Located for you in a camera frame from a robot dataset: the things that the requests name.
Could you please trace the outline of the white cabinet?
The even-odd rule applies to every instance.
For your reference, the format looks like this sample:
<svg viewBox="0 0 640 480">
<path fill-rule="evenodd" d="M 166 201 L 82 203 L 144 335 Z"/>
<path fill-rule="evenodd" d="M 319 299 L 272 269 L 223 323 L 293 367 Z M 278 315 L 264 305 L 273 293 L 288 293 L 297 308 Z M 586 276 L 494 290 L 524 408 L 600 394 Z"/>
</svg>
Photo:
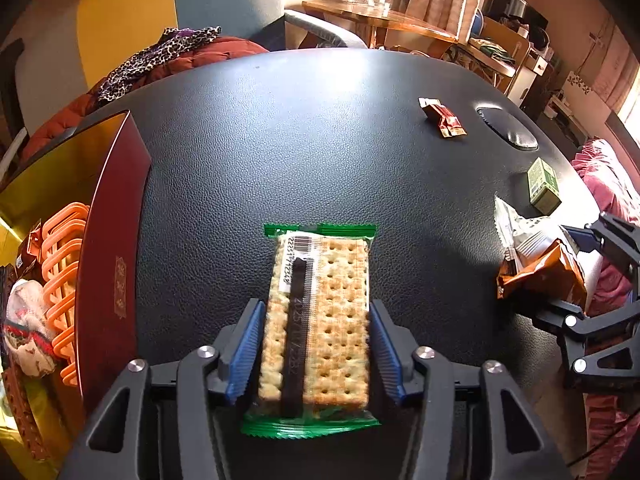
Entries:
<svg viewBox="0 0 640 480">
<path fill-rule="evenodd" d="M 534 51 L 529 52 L 522 67 L 510 83 L 509 91 L 506 94 L 509 100 L 515 105 L 521 106 L 535 80 L 544 74 L 547 66 L 548 62 L 541 55 Z"/>
</svg>

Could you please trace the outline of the wooden chair with cushion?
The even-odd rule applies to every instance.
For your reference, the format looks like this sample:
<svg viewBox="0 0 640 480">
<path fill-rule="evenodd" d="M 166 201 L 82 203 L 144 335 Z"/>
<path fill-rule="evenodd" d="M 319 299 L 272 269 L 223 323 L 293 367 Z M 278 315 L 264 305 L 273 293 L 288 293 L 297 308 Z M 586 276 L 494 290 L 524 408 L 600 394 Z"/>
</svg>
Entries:
<svg viewBox="0 0 640 480">
<path fill-rule="evenodd" d="M 529 54 L 526 37 L 505 24 L 484 18 L 482 29 L 458 48 L 471 61 L 471 70 L 480 70 L 492 85 L 507 94 Z"/>
</svg>

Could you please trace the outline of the orange plastic rack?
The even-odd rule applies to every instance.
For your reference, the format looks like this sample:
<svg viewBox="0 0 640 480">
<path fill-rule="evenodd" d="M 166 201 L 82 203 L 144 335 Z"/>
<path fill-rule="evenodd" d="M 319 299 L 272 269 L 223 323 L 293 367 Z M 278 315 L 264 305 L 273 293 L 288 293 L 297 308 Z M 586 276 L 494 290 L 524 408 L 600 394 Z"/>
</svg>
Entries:
<svg viewBox="0 0 640 480">
<path fill-rule="evenodd" d="M 47 326 L 55 331 L 52 348 L 66 364 L 60 370 L 62 383 L 78 387 L 75 348 L 75 307 L 82 241 L 89 207 L 73 202 L 42 226 L 41 274 L 47 304 Z"/>
</svg>

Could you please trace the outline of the orange snack bag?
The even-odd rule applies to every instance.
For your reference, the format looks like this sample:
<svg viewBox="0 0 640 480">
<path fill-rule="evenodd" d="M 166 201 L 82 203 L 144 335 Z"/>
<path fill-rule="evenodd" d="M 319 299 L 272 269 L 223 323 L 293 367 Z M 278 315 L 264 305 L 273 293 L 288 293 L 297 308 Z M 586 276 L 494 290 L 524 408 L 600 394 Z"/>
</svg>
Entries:
<svg viewBox="0 0 640 480">
<path fill-rule="evenodd" d="M 585 272 L 567 229 L 548 217 L 527 219 L 500 197 L 495 198 L 494 222 L 503 248 L 498 298 L 526 290 L 581 308 L 587 305 Z"/>
</svg>

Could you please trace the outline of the red gold tray box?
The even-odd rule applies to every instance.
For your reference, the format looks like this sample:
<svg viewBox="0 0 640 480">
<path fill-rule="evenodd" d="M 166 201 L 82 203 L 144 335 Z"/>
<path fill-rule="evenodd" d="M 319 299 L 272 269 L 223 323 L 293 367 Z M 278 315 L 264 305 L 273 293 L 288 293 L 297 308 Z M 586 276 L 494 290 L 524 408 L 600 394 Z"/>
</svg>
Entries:
<svg viewBox="0 0 640 480">
<path fill-rule="evenodd" d="M 52 479 L 137 355 L 134 279 L 151 157 L 129 113 L 35 155 L 1 191 L 3 478 Z"/>
</svg>

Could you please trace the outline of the wooden side table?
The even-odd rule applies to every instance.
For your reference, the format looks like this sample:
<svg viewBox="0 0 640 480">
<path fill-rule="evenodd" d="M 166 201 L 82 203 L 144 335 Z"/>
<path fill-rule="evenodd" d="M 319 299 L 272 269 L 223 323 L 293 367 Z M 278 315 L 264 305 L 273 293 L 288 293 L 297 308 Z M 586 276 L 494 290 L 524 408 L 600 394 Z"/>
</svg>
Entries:
<svg viewBox="0 0 640 480">
<path fill-rule="evenodd" d="M 395 32 L 411 32 L 421 37 L 430 38 L 432 44 L 427 55 L 440 58 L 447 49 L 458 42 L 456 35 L 446 32 L 435 25 L 428 24 L 418 18 L 397 11 L 379 11 L 360 3 L 331 2 L 306 0 L 302 7 L 307 14 L 320 18 L 331 15 L 334 18 L 350 21 L 370 29 L 369 37 L 364 40 L 370 49 L 384 47 L 389 30 Z"/>
</svg>

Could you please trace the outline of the small red candy packet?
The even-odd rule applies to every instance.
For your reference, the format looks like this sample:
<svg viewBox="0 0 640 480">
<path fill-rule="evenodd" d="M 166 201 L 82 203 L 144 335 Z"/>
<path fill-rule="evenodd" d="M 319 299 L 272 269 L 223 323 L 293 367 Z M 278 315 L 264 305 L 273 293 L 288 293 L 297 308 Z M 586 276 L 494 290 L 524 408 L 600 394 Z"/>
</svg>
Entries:
<svg viewBox="0 0 640 480">
<path fill-rule="evenodd" d="M 443 138 L 466 136 L 459 118 L 438 99 L 420 96 L 418 102 L 426 118 L 437 127 Z"/>
</svg>

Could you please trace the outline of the red quilted jacket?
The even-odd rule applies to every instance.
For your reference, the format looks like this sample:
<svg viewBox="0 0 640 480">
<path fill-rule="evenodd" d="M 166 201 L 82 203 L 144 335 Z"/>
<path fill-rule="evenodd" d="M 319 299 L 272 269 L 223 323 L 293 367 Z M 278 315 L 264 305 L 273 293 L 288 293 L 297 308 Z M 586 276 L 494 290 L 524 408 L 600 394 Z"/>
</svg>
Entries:
<svg viewBox="0 0 640 480">
<path fill-rule="evenodd" d="M 248 39 L 231 36 L 218 37 L 206 46 L 181 53 L 178 58 L 154 67 L 146 75 L 137 76 L 131 90 L 137 90 L 147 84 L 152 84 L 152 82 L 201 66 L 267 52 L 267 49 Z M 86 116 L 104 106 L 104 103 L 98 101 L 99 86 L 104 81 L 105 78 L 99 80 L 88 92 L 69 102 L 44 122 L 24 147 L 21 163 L 27 162 L 65 130 L 77 127 Z"/>
</svg>

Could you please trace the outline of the cracker pack with black stripe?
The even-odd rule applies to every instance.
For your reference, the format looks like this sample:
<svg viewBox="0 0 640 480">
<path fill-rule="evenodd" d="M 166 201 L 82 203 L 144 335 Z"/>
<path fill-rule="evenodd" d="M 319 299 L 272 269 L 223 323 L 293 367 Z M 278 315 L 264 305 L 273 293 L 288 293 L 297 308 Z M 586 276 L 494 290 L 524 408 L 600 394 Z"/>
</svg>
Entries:
<svg viewBox="0 0 640 480">
<path fill-rule="evenodd" d="M 369 411 L 373 224 L 269 223 L 276 242 L 257 396 L 243 434 L 303 440 L 378 426 Z"/>
</svg>

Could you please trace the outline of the brown black brick bar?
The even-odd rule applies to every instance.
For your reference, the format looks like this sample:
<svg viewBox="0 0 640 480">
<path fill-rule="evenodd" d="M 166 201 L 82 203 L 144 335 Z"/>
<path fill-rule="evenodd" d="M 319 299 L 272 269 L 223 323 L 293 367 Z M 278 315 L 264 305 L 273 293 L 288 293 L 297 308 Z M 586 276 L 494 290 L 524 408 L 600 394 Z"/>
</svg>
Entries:
<svg viewBox="0 0 640 480">
<path fill-rule="evenodd" d="M 48 460 L 50 455 L 43 444 L 21 378 L 22 374 L 15 365 L 9 366 L 2 372 L 2 382 L 6 388 L 11 413 L 30 456 L 34 460 Z"/>
</svg>

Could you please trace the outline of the leopard print cloth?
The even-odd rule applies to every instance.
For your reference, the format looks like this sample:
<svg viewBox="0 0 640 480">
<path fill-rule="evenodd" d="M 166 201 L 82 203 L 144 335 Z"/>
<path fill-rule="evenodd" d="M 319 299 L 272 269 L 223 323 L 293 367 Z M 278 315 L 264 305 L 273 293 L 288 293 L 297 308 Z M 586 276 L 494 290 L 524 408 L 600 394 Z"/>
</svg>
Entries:
<svg viewBox="0 0 640 480">
<path fill-rule="evenodd" d="M 175 60 L 183 53 L 211 44 L 221 31 L 220 26 L 165 28 L 155 44 L 131 55 L 104 78 L 96 90 L 96 100 L 105 104 L 126 96 L 134 84 L 154 68 Z"/>
</svg>

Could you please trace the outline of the green tea box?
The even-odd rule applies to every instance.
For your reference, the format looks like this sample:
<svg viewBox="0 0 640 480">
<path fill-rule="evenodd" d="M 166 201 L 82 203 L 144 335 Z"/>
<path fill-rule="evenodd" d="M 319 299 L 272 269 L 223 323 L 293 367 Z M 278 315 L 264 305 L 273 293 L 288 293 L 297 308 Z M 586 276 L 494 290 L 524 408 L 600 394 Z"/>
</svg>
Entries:
<svg viewBox="0 0 640 480">
<path fill-rule="evenodd" d="M 561 203 L 560 191 L 553 168 L 538 157 L 527 170 L 529 203 L 548 216 Z"/>
</svg>

